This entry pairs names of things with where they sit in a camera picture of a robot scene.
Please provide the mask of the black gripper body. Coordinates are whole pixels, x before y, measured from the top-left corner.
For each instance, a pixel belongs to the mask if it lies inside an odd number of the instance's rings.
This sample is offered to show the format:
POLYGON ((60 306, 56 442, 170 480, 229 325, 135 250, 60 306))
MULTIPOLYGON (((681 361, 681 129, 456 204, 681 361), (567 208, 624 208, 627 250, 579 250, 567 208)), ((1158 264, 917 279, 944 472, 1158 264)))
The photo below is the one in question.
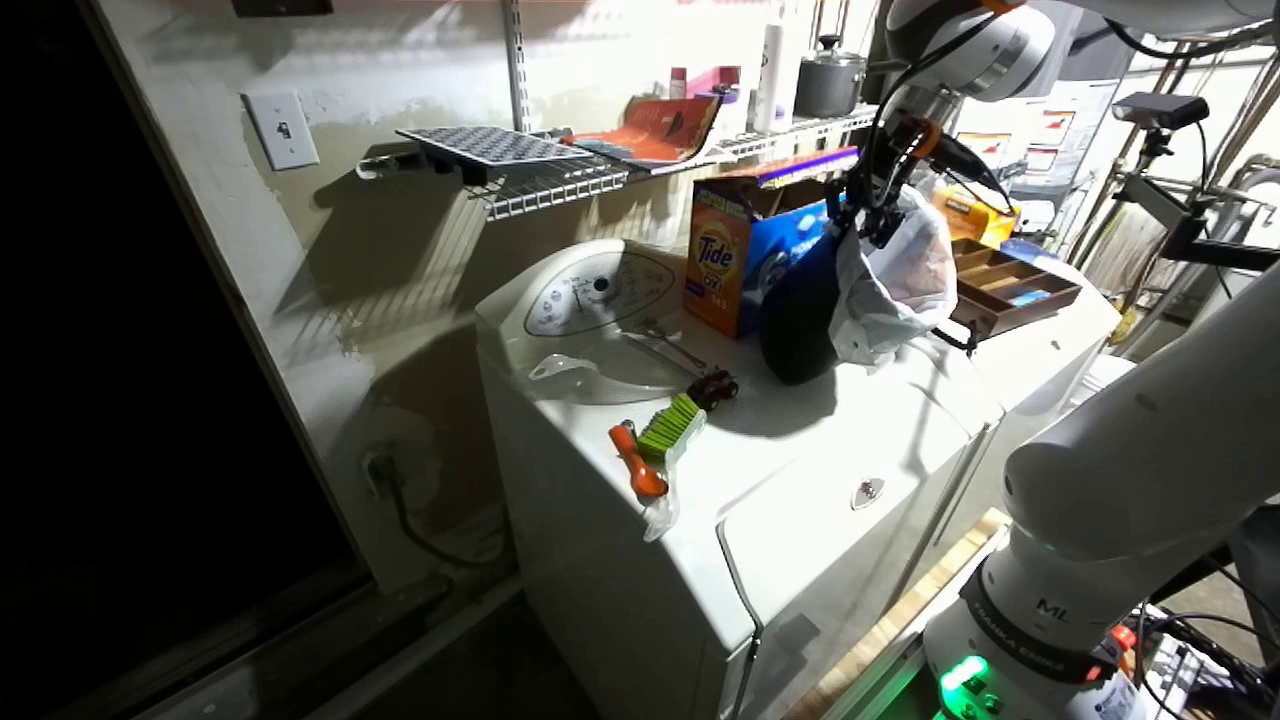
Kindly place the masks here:
POLYGON ((944 129, 932 121, 903 121, 893 129, 869 123, 854 131, 856 163, 841 175, 830 194, 835 230, 854 230, 871 243, 889 243, 899 210, 910 175, 941 163, 944 129))

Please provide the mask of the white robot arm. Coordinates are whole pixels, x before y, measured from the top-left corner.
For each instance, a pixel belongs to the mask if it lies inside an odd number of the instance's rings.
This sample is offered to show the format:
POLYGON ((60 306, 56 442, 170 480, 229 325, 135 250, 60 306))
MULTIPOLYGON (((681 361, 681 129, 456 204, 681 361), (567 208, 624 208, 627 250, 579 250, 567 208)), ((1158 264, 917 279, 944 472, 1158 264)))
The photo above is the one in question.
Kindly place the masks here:
MULTIPOLYGON (((1026 93, 1058 26, 1026 0, 889 0, 875 38, 897 72, 854 172, 854 227, 871 243, 941 151, 949 99, 1026 93)), ((1009 543, 927 622, 932 664, 975 653, 1002 679, 1063 694, 1107 622, 1280 490, 1280 264, 1244 243, 1200 255, 1252 285, 1009 454, 1009 543)))

